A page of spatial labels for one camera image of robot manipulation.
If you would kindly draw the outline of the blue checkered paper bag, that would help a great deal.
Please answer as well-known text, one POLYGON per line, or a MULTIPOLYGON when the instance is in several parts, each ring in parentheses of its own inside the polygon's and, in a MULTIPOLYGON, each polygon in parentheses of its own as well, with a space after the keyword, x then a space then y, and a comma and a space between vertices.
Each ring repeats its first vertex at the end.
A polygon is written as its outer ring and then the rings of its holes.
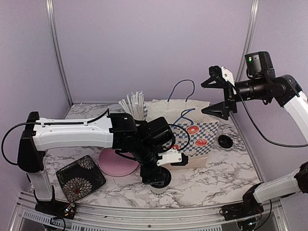
POLYGON ((145 102, 146 120, 149 122, 164 117, 171 124, 176 138, 172 148, 188 157, 188 164, 184 166, 179 163, 175 166, 164 165, 168 170, 204 167, 219 128, 218 119, 201 112, 210 105, 210 102, 190 99, 195 92, 195 83, 192 80, 190 82, 192 82, 192 93, 185 99, 172 99, 175 91, 173 89, 166 100, 153 99, 145 102))

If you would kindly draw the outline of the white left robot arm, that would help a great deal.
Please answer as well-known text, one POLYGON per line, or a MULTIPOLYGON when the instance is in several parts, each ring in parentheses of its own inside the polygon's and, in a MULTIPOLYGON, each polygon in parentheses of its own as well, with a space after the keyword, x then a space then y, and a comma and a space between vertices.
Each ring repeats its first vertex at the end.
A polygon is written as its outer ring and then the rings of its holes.
POLYGON ((50 214, 57 214, 61 204, 54 199, 49 177, 44 169, 45 152, 65 147, 102 147, 131 153, 141 166, 145 185, 163 183, 158 166, 162 145, 174 138, 167 121, 160 117, 151 122, 136 121, 127 113, 104 113, 89 120, 55 120, 32 114, 19 142, 17 164, 29 175, 36 198, 50 214))

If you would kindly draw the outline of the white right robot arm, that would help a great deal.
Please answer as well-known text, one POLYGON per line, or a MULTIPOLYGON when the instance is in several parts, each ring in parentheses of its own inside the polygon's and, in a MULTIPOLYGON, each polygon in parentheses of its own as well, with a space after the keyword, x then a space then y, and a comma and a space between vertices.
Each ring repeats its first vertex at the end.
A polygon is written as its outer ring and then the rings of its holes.
POLYGON ((223 101, 202 112, 233 118, 262 178, 239 203, 242 215, 250 215, 257 203, 308 191, 306 165, 295 170, 286 166, 288 153, 308 147, 308 98, 291 75, 236 82, 230 74, 211 73, 201 87, 223 91, 223 101), (279 167, 285 169, 274 174, 279 167))

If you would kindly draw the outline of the stack of black lids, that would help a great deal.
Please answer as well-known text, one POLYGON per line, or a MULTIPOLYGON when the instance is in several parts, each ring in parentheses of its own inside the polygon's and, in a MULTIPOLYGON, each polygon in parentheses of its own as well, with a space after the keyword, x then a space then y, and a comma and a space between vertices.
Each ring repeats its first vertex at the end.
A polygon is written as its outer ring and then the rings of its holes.
POLYGON ((222 147, 222 148, 226 148, 229 149, 233 146, 233 140, 227 136, 227 135, 220 135, 218 137, 218 144, 222 147))

